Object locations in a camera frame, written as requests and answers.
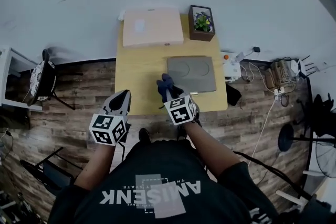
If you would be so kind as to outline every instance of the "wood plank flooring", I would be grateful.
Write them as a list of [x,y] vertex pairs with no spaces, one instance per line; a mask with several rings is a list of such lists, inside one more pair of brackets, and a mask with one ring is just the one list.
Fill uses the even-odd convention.
[[[43,112],[30,112],[30,130],[10,130],[14,138],[14,146],[3,162],[3,166],[0,167],[0,188],[6,189],[13,195],[18,191],[22,192],[44,219],[48,218],[55,197],[25,171],[19,161],[24,159],[31,163],[38,163],[63,146],[65,149],[60,155],[84,167],[94,150],[94,143],[88,131],[89,123],[92,114],[96,113],[104,100],[114,93],[115,66],[115,62],[101,62],[57,67],[62,73],[83,73],[83,76],[61,76],[56,88],[57,95],[65,102],[75,105],[76,110],[72,111],[55,99],[51,99],[43,103]],[[253,153],[266,115],[274,100],[273,93],[264,87],[259,72],[252,68],[255,74],[253,82],[248,83],[239,79],[231,84],[243,96],[236,106],[229,105],[226,111],[201,113],[201,123],[206,131],[233,150],[248,155]],[[27,72],[20,79],[9,78],[6,96],[21,101],[29,89],[29,77],[30,73]],[[268,165],[276,161],[274,167],[285,172],[294,182],[300,182],[302,177],[309,144],[294,143],[288,152],[278,156],[278,134],[284,124],[301,118],[302,111],[296,104],[297,98],[303,101],[308,98],[305,80],[299,80],[295,91],[289,94],[288,107],[284,108],[278,102],[274,105],[255,153],[255,158]],[[142,127],[151,132],[152,140],[163,137],[173,138],[175,135],[175,128],[165,115],[130,116],[128,122],[132,126],[126,142],[126,153],[138,141],[138,131]],[[302,126],[295,126],[296,136],[302,131]],[[8,150],[10,138],[5,137],[4,141]],[[112,168],[120,164],[121,153],[122,148],[117,146]],[[54,157],[52,161],[74,175],[80,172],[79,169],[71,167],[59,158]],[[260,182],[266,172],[254,163],[249,166],[249,171],[255,183]],[[287,191],[289,185],[271,172],[267,173],[259,187],[279,212],[290,207],[290,203],[275,194],[277,189]]]

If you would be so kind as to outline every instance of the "black round base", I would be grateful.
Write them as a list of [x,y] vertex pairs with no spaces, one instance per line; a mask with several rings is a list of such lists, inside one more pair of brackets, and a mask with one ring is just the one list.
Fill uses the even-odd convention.
[[294,129],[292,125],[286,124],[281,128],[279,139],[278,139],[278,146],[280,151],[284,152],[290,149],[293,143],[294,137]]

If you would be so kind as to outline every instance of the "white label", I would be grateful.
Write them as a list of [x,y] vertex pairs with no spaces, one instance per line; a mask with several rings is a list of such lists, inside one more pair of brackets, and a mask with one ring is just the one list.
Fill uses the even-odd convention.
[[144,32],[145,31],[145,20],[144,19],[136,20],[134,24],[134,30],[136,33]]

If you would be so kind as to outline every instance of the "forearm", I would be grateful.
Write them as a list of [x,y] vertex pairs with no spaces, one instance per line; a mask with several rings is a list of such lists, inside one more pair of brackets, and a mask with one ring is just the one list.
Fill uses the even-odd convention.
[[109,174],[115,146],[99,144],[84,170],[78,175],[75,185],[92,190]]
[[209,135],[197,123],[183,125],[204,164],[217,178],[225,169],[240,162],[238,156]]

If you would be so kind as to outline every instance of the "wooden planter box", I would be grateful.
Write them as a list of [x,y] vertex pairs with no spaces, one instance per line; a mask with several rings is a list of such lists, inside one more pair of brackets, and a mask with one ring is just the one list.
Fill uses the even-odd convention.
[[[207,9],[208,10],[208,12],[210,13],[212,24],[213,24],[213,26],[212,26],[213,31],[212,32],[205,32],[205,31],[195,30],[195,24],[194,24],[195,18],[194,18],[194,10],[193,10],[193,8],[202,8],[202,9]],[[188,13],[188,19],[189,19],[189,35],[190,35],[190,39],[192,39],[192,40],[201,40],[201,41],[210,41],[214,37],[214,35],[216,34],[214,19],[212,17],[212,13],[211,13],[211,9],[210,8],[191,5],[190,9],[189,9],[189,13]]]

